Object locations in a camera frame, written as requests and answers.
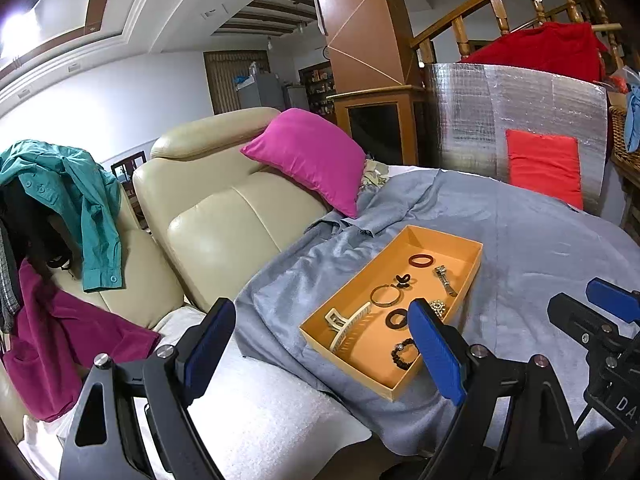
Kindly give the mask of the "red cushion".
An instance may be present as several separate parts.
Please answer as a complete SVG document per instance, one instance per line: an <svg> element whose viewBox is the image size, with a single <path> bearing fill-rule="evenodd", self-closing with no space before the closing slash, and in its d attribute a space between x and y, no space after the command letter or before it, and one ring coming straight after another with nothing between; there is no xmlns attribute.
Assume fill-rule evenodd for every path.
<svg viewBox="0 0 640 480"><path fill-rule="evenodd" d="M508 129L506 149L510 185L584 209L576 139Z"/></svg>

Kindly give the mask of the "beige leather sofa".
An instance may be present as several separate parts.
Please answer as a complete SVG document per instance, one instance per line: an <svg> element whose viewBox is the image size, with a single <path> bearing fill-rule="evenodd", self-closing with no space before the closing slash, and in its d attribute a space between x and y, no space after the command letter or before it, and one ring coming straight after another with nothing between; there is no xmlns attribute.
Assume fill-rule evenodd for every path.
<svg viewBox="0 0 640 480"><path fill-rule="evenodd" d="M125 285L84 292L77 272L55 269L60 289L151 328L190 302L202 310L233 299L271 259L326 213L326 205L240 149L278 116L253 107L187 122L161 136L134 172L149 229L120 206Z"/></svg>

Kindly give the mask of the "magenta pillow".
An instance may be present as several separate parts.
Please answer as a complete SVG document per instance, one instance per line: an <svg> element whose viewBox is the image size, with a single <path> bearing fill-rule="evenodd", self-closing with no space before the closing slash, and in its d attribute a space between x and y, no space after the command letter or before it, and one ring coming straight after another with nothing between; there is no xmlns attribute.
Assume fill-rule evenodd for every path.
<svg viewBox="0 0 640 480"><path fill-rule="evenodd" d="M350 218L358 214L366 154L332 122L300 108L289 108L243 146L241 153L318 193L341 214Z"/></svg>

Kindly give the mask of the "cream hair claw clip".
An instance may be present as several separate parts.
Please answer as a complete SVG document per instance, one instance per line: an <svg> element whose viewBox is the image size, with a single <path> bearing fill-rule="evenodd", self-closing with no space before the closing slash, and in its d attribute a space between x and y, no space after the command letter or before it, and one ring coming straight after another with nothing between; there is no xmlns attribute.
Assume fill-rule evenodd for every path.
<svg viewBox="0 0 640 480"><path fill-rule="evenodd" d="M329 310L329 312L324 316L324 319L326 320L326 324L329 325L329 328L335 333L335 336L333 337L329 346L329 350L332 353L337 352L337 350L343 344L349 331L366 315L369 314L369 312L371 311L371 307L372 304L370 303L370 301L367 301L349 318L345 318L335 308Z"/></svg>

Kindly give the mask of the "wooden glass cabinet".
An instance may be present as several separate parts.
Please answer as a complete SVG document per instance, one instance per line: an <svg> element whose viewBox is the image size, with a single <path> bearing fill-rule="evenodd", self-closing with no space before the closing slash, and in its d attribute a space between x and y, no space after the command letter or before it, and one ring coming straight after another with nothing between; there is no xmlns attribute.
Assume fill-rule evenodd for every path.
<svg viewBox="0 0 640 480"><path fill-rule="evenodd" d="M331 96L337 125L371 158L389 165L430 166L425 91L411 84Z"/></svg>

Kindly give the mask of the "teal shirt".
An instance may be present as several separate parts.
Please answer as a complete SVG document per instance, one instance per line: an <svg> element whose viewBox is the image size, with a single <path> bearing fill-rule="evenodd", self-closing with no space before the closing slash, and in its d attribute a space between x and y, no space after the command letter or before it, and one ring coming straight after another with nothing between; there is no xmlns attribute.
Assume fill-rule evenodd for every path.
<svg viewBox="0 0 640 480"><path fill-rule="evenodd" d="M117 179L82 148L37 140L18 141L1 153L1 183L14 179L27 196L64 221L82 251L85 291L121 288Z"/></svg>

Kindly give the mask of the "red cloth on railing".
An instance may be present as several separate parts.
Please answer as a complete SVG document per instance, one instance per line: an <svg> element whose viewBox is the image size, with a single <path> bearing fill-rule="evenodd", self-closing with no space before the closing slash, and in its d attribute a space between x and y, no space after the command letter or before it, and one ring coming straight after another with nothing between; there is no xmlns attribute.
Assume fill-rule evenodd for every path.
<svg viewBox="0 0 640 480"><path fill-rule="evenodd" d="M587 82L601 81L608 49L589 23L544 23L509 32L461 63L528 68Z"/></svg>

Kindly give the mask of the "grey bed sheet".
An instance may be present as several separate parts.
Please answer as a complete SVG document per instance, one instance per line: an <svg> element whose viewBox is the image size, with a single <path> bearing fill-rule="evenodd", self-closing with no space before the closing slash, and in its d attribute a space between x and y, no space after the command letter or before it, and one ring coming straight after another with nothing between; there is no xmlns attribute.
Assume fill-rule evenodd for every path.
<svg viewBox="0 0 640 480"><path fill-rule="evenodd" d="M603 278L639 285L638 245L618 226L554 198L496 180L445 170L414 170L367 188L359 214L330 212L262 268L236 297L235 340L244 356L287 370L337 397L390 451L410 456L444 436L454 406L420 372L396 402L358 384L308 346L302 324L405 226L423 226L476 240L480 270L466 298L459 330L503 359L546 356L582 434L604 429L588 413L586 352L548 319L549 300L564 292L585 299Z"/></svg>

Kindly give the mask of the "brown wooden pillar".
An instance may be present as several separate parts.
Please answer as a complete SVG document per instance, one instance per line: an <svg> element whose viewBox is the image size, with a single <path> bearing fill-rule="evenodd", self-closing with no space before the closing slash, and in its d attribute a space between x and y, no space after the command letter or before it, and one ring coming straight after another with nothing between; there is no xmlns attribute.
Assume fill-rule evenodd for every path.
<svg viewBox="0 0 640 480"><path fill-rule="evenodd" d="M420 84L404 0L317 0L340 93Z"/></svg>

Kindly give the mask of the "silver foil insulation panel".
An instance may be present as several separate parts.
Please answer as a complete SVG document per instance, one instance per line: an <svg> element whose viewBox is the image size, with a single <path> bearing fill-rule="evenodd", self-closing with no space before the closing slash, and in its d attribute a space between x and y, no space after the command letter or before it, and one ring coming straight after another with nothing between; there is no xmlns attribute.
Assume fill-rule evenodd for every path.
<svg viewBox="0 0 640 480"><path fill-rule="evenodd" d="M425 67L424 165L508 180L509 129L577 140L585 210L601 208L608 95L597 84L501 65Z"/></svg>

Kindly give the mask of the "black beaded scrunchie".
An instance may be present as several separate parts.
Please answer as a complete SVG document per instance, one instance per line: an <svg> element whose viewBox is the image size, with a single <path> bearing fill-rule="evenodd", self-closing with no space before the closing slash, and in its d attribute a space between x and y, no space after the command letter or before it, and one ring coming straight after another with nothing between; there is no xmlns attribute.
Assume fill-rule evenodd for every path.
<svg viewBox="0 0 640 480"><path fill-rule="evenodd" d="M410 370L413 362L420 356L420 352L414 340L412 338L406 338L394 345L390 355L392 356L393 363L400 370Z"/></svg>

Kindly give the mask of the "white towel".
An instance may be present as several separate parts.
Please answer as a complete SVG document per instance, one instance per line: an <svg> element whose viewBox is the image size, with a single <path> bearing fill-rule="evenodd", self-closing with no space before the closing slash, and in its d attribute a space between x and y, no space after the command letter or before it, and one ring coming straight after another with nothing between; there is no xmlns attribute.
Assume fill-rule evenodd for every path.
<svg viewBox="0 0 640 480"><path fill-rule="evenodd" d="M175 344L204 313L181 307L154 327ZM17 447L45 479L57 479L75 409L54 422L25 415ZM313 479L341 448L371 431L330 396L279 367L243 358L232 337L206 393L188 408L209 455L226 479Z"/></svg>

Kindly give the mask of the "magenta garment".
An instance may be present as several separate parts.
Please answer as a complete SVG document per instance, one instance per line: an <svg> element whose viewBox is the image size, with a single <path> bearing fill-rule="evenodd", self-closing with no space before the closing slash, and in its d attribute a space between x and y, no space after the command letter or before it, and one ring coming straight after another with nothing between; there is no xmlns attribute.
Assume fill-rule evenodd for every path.
<svg viewBox="0 0 640 480"><path fill-rule="evenodd" d="M59 289L24 260L18 270L24 306L2 358L32 416L52 422L79 399L80 371L100 353L116 363L143 360L160 335Z"/></svg>

